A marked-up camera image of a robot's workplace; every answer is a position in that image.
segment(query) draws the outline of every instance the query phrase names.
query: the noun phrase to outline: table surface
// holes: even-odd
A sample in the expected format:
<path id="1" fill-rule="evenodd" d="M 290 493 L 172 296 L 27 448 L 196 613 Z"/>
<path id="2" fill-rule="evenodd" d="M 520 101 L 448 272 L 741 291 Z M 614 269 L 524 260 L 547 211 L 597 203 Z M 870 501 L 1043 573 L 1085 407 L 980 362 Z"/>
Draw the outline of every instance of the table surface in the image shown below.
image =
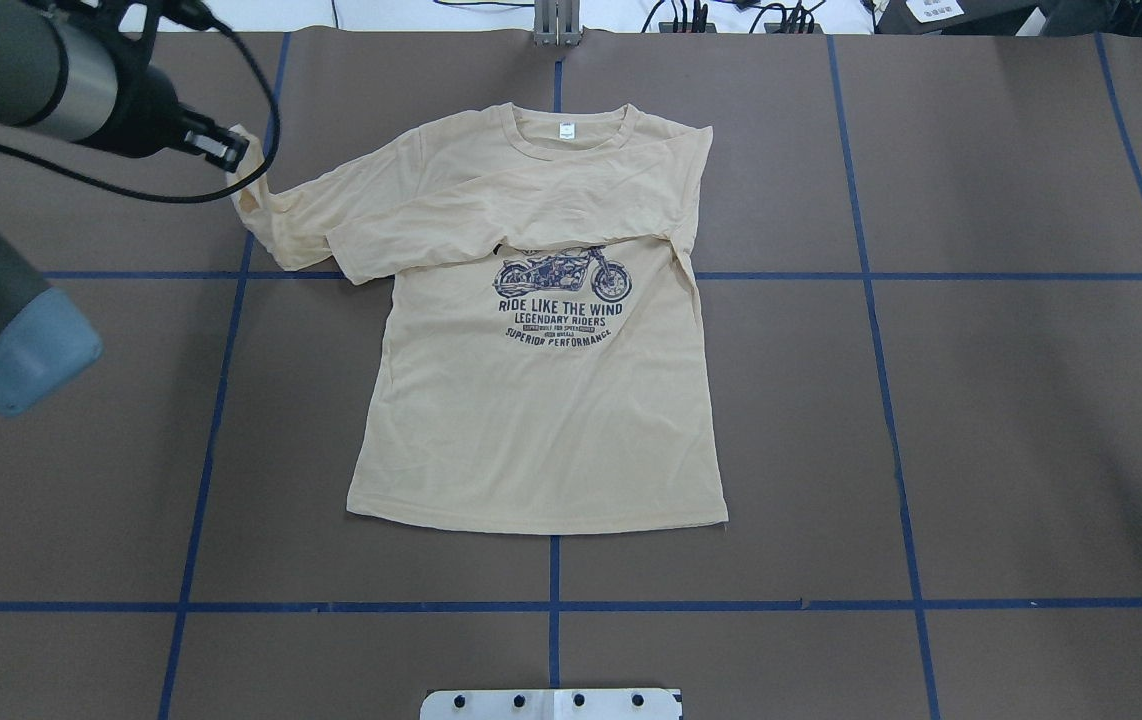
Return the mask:
<path id="1" fill-rule="evenodd" d="M 1142 717 L 1142 41 L 671 40 L 248 37 L 279 190 L 497 102 L 713 126 L 694 265 L 726 527 L 346 514 L 392 282 L 280 273 L 223 202 L 0 158 L 0 232 L 106 343 L 0 419 L 0 717 L 392 719 L 547 685 L 681 688 L 690 717 Z M 158 63 L 264 128 L 219 38 Z"/>

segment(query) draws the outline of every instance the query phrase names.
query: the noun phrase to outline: motorcycle wheel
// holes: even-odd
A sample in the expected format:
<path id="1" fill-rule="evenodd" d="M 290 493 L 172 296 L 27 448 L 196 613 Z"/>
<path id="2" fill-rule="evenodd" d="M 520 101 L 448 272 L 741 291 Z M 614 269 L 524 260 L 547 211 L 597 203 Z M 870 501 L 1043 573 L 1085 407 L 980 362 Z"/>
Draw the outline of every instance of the motorcycle wheel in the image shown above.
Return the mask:
<path id="1" fill-rule="evenodd" d="M 634 281 L 629 278 L 629 270 L 620 263 L 609 261 L 606 267 L 598 267 L 593 274 L 594 295 L 603 301 L 620 302 L 630 290 L 634 290 Z"/>
<path id="2" fill-rule="evenodd" d="M 526 295 L 525 290 L 518 287 L 504 287 L 509 283 L 517 282 L 522 275 L 522 267 L 520 265 L 506 265 L 499 270 L 499 274 L 494 275 L 494 291 L 499 293 L 501 297 L 517 297 L 520 295 Z"/>

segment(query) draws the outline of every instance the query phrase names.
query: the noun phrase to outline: white label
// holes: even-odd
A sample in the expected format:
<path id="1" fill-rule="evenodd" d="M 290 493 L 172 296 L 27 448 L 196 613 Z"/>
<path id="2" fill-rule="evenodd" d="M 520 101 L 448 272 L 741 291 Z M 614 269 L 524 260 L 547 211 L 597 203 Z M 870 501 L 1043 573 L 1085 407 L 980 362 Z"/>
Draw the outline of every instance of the white label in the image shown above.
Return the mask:
<path id="1" fill-rule="evenodd" d="M 919 23 L 933 23 L 958 17 L 964 10 L 958 6 L 958 0 L 904 0 Z"/>

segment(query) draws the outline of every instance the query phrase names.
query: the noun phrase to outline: shirt hem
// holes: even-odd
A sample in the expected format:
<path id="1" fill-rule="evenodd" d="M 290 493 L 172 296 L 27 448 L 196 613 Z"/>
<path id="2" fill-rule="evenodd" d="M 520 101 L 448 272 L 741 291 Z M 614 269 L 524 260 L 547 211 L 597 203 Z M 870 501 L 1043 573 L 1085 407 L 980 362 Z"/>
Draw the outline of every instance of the shirt hem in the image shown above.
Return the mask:
<path id="1" fill-rule="evenodd" d="M 407 505 L 404 502 L 373 498 L 364 495 L 352 499 L 347 507 L 352 514 L 370 515 L 392 520 L 394 523 L 416 525 L 421 528 L 457 530 L 458 533 L 524 534 L 524 536 L 592 536 L 592 534 L 646 533 L 648 530 L 670 530 L 698 528 L 705 525 L 725 523 L 727 511 L 705 510 L 700 512 L 666 512 L 662 515 L 617 515 L 616 518 L 586 519 L 539 519 L 515 521 L 477 515 L 457 515 L 424 506 Z"/>

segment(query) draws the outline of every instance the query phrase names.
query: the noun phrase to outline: neckline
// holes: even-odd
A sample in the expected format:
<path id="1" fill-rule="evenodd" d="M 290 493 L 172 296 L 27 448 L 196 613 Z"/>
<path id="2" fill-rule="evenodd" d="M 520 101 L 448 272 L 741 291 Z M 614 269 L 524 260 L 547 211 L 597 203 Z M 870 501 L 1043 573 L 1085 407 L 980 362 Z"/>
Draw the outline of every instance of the neckline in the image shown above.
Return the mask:
<path id="1" fill-rule="evenodd" d="M 608 111 L 606 113 L 544 113 L 540 110 L 526 110 L 525 107 L 518 107 L 513 105 L 512 102 L 506 102 L 499 106 L 499 115 L 501 115 L 501 122 L 504 123 L 504 136 L 508 138 L 513 149 L 516 149 L 521 154 L 530 155 L 531 158 L 538 160 L 558 160 L 562 158 L 572 158 L 574 155 L 589 154 L 597 150 L 611 150 L 620 147 L 625 142 L 629 141 L 629 137 L 634 135 L 634 126 L 638 123 L 638 109 L 634 107 L 632 104 L 622 105 L 617 110 Z M 618 120 L 620 127 L 616 129 L 616 135 L 608 137 L 598 145 L 593 147 L 576 147 L 576 149 L 558 149 L 558 147 L 544 147 L 536 145 L 526 136 L 522 135 L 520 128 L 517 128 L 517 119 L 530 118 L 534 120 L 550 120 L 552 122 L 595 122 L 595 120 Z"/>

